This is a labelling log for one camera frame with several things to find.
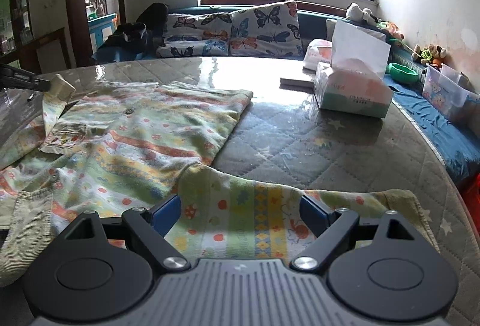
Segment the red box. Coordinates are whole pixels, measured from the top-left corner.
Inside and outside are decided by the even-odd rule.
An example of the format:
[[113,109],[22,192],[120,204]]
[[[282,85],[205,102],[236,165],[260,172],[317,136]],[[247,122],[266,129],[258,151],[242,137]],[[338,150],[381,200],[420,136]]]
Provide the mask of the red box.
[[480,174],[477,173],[468,179],[465,179],[460,185],[460,195],[472,218],[473,225],[479,231],[480,228]]

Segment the small grey flat box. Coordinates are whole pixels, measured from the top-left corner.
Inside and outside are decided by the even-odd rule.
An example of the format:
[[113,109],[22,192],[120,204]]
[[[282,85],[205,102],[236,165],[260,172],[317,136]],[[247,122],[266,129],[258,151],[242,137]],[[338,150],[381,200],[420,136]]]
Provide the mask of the small grey flat box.
[[288,86],[299,89],[312,89],[314,87],[314,83],[312,80],[300,80],[295,78],[281,77],[280,83],[281,86]]

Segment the clear plastic storage bag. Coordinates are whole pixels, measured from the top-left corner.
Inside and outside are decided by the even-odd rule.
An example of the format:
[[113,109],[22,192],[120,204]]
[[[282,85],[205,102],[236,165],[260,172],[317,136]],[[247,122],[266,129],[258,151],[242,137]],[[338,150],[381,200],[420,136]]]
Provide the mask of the clear plastic storage bag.
[[45,138],[42,101],[41,92],[1,89],[1,149],[9,149],[29,127],[38,132],[39,140]]

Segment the flat butterfly cushion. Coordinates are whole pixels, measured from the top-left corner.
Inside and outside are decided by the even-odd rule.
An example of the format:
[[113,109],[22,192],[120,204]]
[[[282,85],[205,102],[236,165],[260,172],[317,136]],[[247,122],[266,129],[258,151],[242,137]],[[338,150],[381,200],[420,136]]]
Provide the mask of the flat butterfly cushion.
[[229,13],[169,14],[155,55],[158,58],[228,56],[231,32]]

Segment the colourful patterned children's shirt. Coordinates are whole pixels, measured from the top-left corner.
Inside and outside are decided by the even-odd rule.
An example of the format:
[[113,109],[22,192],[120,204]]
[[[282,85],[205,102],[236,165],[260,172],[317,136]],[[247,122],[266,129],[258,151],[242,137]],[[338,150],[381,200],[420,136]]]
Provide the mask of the colourful patterned children's shirt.
[[1,149],[1,284],[19,279],[80,213],[117,217],[181,199],[167,240],[185,257],[290,261],[315,240],[304,191],[216,171],[248,90],[104,82],[72,107],[55,77],[42,111]]

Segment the large butterfly pillow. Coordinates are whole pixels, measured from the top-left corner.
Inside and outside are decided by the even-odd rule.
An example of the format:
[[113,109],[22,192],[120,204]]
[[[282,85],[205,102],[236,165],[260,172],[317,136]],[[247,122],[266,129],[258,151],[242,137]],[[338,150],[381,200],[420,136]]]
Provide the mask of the large butterfly pillow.
[[297,2],[277,2],[230,14],[229,51],[232,56],[258,58],[304,58],[299,31]]

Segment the white plush toy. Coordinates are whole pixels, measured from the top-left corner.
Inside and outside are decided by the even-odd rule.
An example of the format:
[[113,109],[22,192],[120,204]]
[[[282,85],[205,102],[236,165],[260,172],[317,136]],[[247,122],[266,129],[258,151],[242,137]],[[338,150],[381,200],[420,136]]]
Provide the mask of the white plush toy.
[[364,23],[370,26],[376,26],[378,18],[373,15],[371,9],[361,9],[357,3],[352,3],[346,10],[346,18],[355,23]]

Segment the pink tissue pack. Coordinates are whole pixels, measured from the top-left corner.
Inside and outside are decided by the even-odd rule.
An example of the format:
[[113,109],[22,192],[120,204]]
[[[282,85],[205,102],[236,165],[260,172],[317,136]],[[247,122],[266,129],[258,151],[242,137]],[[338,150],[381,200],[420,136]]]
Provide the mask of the pink tissue pack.
[[330,64],[332,42],[324,39],[314,39],[308,46],[304,56],[304,68],[316,71],[318,62]]

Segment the dark wooden shelf cabinet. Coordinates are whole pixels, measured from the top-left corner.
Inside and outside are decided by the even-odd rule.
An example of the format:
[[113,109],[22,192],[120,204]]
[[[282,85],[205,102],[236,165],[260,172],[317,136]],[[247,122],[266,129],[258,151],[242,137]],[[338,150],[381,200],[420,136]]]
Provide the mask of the dark wooden shelf cabinet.
[[[62,60],[41,62],[39,51],[58,46]],[[31,71],[38,75],[72,68],[65,28],[35,36],[29,0],[1,0],[1,62],[15,70]]]

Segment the black bag on sofa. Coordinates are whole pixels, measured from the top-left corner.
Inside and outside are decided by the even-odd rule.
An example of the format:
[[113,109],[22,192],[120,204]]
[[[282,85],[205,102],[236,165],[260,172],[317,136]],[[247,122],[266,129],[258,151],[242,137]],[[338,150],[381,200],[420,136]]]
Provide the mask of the black bag on sofa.
[[98,62],[142,59],[163,43],[168,6],[154,2],[133,23],[122,23],[94,54]]

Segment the green bowl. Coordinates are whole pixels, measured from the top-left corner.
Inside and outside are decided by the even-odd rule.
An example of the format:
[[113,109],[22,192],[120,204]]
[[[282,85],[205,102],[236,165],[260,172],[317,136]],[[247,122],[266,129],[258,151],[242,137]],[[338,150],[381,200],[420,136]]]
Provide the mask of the green bowl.
[[400,84],[412,85],[418,81],[418,73],[416,70],[399,63],[389,63],[386,71],[388,71],[391,79]]

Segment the grey plain pillow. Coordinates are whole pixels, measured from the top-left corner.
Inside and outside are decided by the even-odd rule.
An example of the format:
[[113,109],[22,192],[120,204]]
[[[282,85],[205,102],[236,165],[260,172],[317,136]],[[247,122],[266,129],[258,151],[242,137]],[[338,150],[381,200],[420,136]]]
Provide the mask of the grey plain pillow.
[[335,32],[336,23],[337,23],[336,19],[327,19],[326,20],[325,26],[326,26],[326,40],[327,41],[332,41],[333,34]]

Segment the pastel tissue pack with paper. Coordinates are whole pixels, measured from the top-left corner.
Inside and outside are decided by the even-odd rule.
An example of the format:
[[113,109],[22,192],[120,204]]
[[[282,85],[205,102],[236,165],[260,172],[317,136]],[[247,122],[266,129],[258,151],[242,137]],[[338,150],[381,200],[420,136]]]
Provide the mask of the pastel tissue pack with paper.
[[317,65],[314,93],[321,110],[383,119],[393,97],[384,83],[391,46],[357,26],[338,21],[329,65]]

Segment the blue sofa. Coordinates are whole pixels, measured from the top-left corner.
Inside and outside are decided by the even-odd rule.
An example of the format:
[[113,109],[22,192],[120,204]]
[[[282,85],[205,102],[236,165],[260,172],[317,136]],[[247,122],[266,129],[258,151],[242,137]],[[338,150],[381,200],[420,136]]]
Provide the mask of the blue sofa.
[[303,14],[295,2],[170,13],[159,3],[120,25],[94,53],[98,62],[244,56],[294,59],[316,75],[320,107],[383,117],[394,101],[436,149],[455,182],[479,172],[479,96],[439,46],[400,51],[394,26]]

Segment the clear cartoon storage box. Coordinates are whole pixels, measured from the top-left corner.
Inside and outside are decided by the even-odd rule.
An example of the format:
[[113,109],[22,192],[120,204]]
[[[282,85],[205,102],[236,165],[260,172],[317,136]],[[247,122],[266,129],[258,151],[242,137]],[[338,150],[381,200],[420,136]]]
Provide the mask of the clear cartoon storage box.
[[479,104],[477,93],[464,89],[431,65],[426,68],[422,96],[454,124],[467,124]]

